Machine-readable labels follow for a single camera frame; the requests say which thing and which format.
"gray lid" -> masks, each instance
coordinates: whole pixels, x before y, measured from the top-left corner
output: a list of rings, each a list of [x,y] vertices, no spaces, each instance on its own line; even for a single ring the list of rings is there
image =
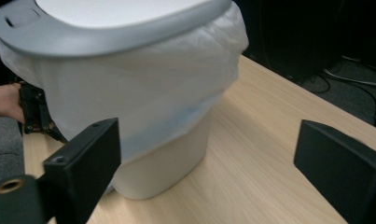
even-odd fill
[[[230,0],[210,0],[134,25],[90,28],[57,20],[35,0],[17,0],[0,8],[0,40],[12,50],[34,57],[116,53],[181,35],[219,17],[230,3]]]

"floor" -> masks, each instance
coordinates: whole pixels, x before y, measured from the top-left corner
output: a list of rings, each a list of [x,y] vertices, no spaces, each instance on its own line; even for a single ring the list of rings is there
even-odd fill
[[[341,58],[299,85],[376,127],[376,69]]]

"black object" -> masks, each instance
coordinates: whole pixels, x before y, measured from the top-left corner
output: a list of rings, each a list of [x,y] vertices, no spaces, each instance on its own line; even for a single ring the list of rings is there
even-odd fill
[[[120,166],[118,119],[94,123],[44,161],[35,180],[0,181],[0,224],[86,223]]]
[[[21,83],[21,108],[24,114],[24,132],[47,134],[57,141],[67,140],[51,120],[45,92],[27,82]]]
[[[376,224],[376,151],[303,120],[295,165],[348,223]]]

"dark background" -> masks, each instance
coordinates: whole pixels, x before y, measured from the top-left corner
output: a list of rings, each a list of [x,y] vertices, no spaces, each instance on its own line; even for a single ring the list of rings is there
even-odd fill
[[[294,82],[341,56],[376,66],[376,0],[235,0],[250,45],[244,56]]]

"wooden table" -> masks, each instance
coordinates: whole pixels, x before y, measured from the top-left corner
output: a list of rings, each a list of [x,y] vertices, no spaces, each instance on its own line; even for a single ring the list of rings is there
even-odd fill
[[[376,129],[266,68],[241,57],[240,77],[215,105],[207,153],[161,195],[103,197],[89,223],[346,223],[293,164],[299,125],[330,125],[376,150]],[[24,136],[26,173],[61,146]]]

